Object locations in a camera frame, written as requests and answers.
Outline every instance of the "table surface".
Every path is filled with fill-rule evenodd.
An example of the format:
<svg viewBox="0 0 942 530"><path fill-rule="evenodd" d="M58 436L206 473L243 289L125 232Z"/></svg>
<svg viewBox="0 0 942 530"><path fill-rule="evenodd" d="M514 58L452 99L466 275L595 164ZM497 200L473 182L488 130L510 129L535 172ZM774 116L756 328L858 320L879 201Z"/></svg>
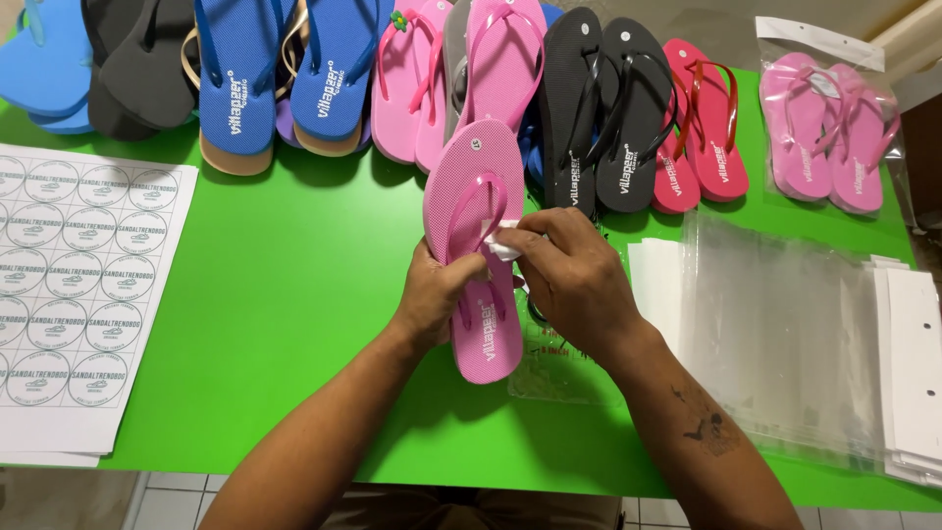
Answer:
<svg viewBox="0 0 942 530"><path fill-rule="evenodd" d="M913 264L892 190L878 220L765 191L758 76L738 72L739 150L752 181L701 205L757 230ZM198 124L140 143L53 136L0 101L0 142L192 164L200 177L113 455L101 469L228 473L292 407L337 373L392 315L422 236L425 176L375 149L325 158L276 146L251 177L204 164ZM681 216L609 215L625 253L679 240ZM942 491L767 455L797 505L942 511ZM624 404L512 397L466 383L450 349L425 358L357 478L380 483L540 489L641 497L670 492Z"/></svg>

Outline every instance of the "cloth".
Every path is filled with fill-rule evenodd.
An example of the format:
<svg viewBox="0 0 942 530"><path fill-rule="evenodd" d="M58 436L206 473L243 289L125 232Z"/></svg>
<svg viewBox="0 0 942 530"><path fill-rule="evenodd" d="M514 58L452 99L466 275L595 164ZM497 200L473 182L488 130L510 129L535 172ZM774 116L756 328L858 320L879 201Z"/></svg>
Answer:
<svg viewBox="0 0 942 530"><path fill-rule="evenodd" d="M491 225L491 219L485 219L480 222L480 233L483 234L487 232L487 227ZM497 224L501 228L516 228L517 224L520 223L519 219L516 220L505 220ZM507 245L502 245L494 239L494 233L492 232L487 238L484 239L484 243L487 244L487 248L491 249L491 252L497 256L503 262L514 261L520 257L520 253L513 250Z"/></svg>
<svg viewBox="0 0 942 530"><path fill-rule="evenodd" d="M614 530L621 497L352 484L324 530Z"/></svg>

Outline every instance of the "light blue flip flop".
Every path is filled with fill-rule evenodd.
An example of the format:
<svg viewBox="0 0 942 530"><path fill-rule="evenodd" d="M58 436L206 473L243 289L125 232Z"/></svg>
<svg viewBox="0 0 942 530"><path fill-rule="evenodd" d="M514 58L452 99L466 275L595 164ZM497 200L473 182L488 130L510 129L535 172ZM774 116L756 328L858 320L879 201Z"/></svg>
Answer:
<svg viewBox="0 0 942 530"><path fill-rule="evenodd" d="M394 0L308 0L311 38L291 88L291 114L322 141L350 138Z"/></svg>
<svg viewBox="0 0 942 530"><path fill-rule="evenodd" d="M203 158L221 171L256 174L270 163L275 133L275 65L285 21L293 15L296 2L193 3L202 65L200 146ZM248 169L240 169L246 160L238 161L232 155L265 157L260 157L258 164L250 163Z"/></svg>
<svg viewBox="0 0 942 530"><path fill-rule="evenodd" d="M85 102L72 116L54 118L32 112L26 116L40 129L53 134L82 134L95 130L89 121L89 102Z"/></svg>
<svg viewBox="0 0 942 530"><path fill-rule="evenodd" d="M91 44L78 0L24 0L16 30L0 46L0 98L33 114L74 115L91 81Z"/></svg>

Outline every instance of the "white tile floor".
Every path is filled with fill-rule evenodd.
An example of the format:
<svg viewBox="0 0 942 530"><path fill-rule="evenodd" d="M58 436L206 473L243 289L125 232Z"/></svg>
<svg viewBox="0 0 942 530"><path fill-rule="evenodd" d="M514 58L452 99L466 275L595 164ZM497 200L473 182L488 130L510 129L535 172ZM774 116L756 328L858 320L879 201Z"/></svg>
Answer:
<svg viewBox="0 0 942 530"><path fill-rule="evenodd" d="M228 475L151 473L134 530L195 530ZM677 501L625 497L624 530L687 528ZM942 530L942 513L799 506L805 530Z"/></svg>

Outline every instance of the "pink flip flop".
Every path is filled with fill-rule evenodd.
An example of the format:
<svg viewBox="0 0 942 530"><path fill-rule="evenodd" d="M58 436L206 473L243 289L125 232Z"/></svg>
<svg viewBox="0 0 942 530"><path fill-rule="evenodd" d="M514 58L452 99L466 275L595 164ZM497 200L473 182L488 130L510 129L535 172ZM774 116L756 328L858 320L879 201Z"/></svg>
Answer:
<svg viewBox="0 0 942 530"><path fill-rule="evenodd" d="M687 88L683 81L672 72L677 93L684 94L678 98L678 106L688 107ZM673 109L667 108L664 115L664 125L671 122ZM684 157L684 145L690 133L690 122L693 114L688 113L680 125L680 136L667 135L664 143L658 148L658 168L655 172L654 196L651 206L661 213L677 214L696 207L700 202L700 183L697 181L690 163Z"/></svg>
<svg viewBox="0 0 942 530"><path fill-rule="evenodd" d="M759 80L759 99L771 141L771 171L785 195L816 201L831 193L831 167L824 150L831 144L840 121L824 136L824 110L834 95L843 113L844 99L831 75L811 57L790 53L776 60Z"/></svg>
<svg viewBox="0 0 942 530"><path fill-rule="evenodd" d="M883 183L880 182L880 159L900 129L896 113L884 133L883 109L876 92L868 87L860 74L846 64L830 68L844 94L844 114L835 99L828 99L825 128L840 121L838 135L828 154L834 188L831 202L851 213L870 213L883 205Z"/></svg>
<svg viewBox="0 0 942 530"><path fill-rule="evenodd" d="M419 40L434 39L431 21L420 16L426 0L396 0L396 11L401 15L393 19L382 34L373 69L373 89L370 94L371 133L376 148L387 158L402 164L415 163L415 135L420 115L410 112L422 78L418 73L416 53L413 50L416 33L423 31ZM416 27L422 23L422 29Z"/></svg>
<svg viewBox="0 0 942 530"><path fill-rule="evenodd" d="M736 120L739 89L733 72L713 62L693 44L671 39L664 44L671 70L688 87L688 101L680 103L677 120L684 121L688 110L695 116L693 134L687 137L687 160L700 182L703 196L728 202L749 189L749 175L736 147ZM720 71L729 76L729 90Z"/></svg>
<svg viewBox="0 0 942 530"><path fill-rule="evenodd" d="M491 17L504 8L512 16L505 15L500 24L493 24ZM474 79L477 99L465 96L457 128L494 118L517 132L519 119L508 120L533 82L537 51L543 47L545 34L546 19L537 0L475 0L471 4L465 37L468 69L474 66L479 72ZM472 65L471 57L478 63ZM471 82L468 76L468 92Z"/></svg>
<svg viewBox="0 0 942 530"><path fill-rule="evenodd" d="M503 21L513 15L533 24L527 15L520 15L511 5L501 2L488 17L486 26L480 29L478 40L494 30L492 28L503 29ZM542 40L538 49L545 53ZM476 62L478 50L477 46L473 47L468 57L469 101L476 97L474 90L480 86L471 82L473 65L481 64ZM490 282L470 282L451 317L455 362L466 380L479 385L509 375L523 355L520 320L513 297L512 265L501 261L481 244L501 220L516 220L523 215L523 161L517 135L507 123L519 124L542 75L541 65L530 87L519 94L515 107L507 112L506 121L484 118L459 126L445 145L441 161L431 171L425 187L422 203L425 237L435 258L448 264L459 257L481 252L493 276ZM482 222L489 222L483 234Z"/></svg>
<svg viewBox="0 0 942 530"><path fill-rule="evenodd" d="M452 5L444 0L429 0L422 7L420 14L425 16L435 27L432 41L416 39L413 41L415 63L419 76L423 78L423 91L418 106L421 115L415 134L415 165L423 173L429 174L438 165L445 145L445 65L442 61L442 40L445 18L451 12Z"/></svg>

